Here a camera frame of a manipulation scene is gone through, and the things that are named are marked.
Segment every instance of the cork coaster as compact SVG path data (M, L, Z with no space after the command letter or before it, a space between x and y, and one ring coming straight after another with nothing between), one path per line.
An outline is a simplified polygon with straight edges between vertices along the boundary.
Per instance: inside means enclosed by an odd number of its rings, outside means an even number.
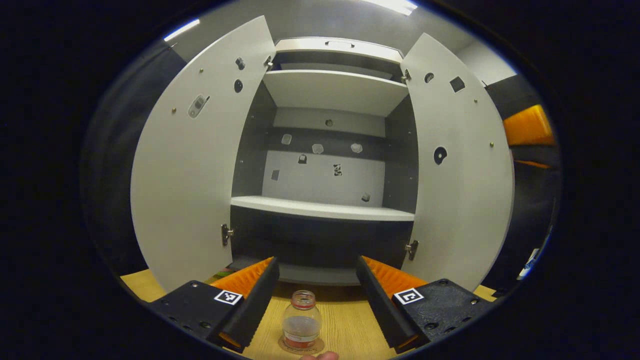
M301 356L317 354L324 349L324 341L322 341L321 338L316 338L316 343L312 347L294 348L287 345L287 343L284 342L284 336L281 336L280 339L278 339L278 345L280 345L280 348L286 352Z

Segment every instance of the cabinet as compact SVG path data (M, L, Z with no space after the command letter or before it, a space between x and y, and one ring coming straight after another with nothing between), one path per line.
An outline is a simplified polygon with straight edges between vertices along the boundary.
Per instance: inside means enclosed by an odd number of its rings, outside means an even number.
M131 177L136 237L167 291L271 255L283 281L353 285L357 254L473 290L512 201L500 116L444 46L274 44L264 17L178 73Z

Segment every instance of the cabinet door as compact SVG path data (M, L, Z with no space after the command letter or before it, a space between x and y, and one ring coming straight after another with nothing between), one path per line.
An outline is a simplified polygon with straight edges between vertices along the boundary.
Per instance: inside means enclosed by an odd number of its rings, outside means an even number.
M400 67L411 76L406 84L419 149L411 239L420 242L402 269L474 291L493 265L511 219L513 162L504 127L480 81L429 35L422 34Z
M140 250L166 291L204 281L231 262L221 225L230 224L238 144L268 56L275 46L262 16L193 58L145 124L131 173L131 213ZM189 110L199 95L208 100L194 118Z

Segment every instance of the jar label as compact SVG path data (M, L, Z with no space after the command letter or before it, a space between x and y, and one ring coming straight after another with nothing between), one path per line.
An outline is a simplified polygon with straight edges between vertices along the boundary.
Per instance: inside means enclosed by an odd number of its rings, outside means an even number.
M318 334L314 334L310 336L297 336L286 331L284 332L284 341L290 347L296 347L296 348L307 348L307 347L314 346L314 344L316 343L317 337L318 337Z

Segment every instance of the glass jar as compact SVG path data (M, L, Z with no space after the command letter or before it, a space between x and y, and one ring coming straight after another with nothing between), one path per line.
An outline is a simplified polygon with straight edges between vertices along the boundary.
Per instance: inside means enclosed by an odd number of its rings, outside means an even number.
M312 347L321 327L322 317L316 308L316 296L308 290L294 292L282 320L285 343L293 348Z

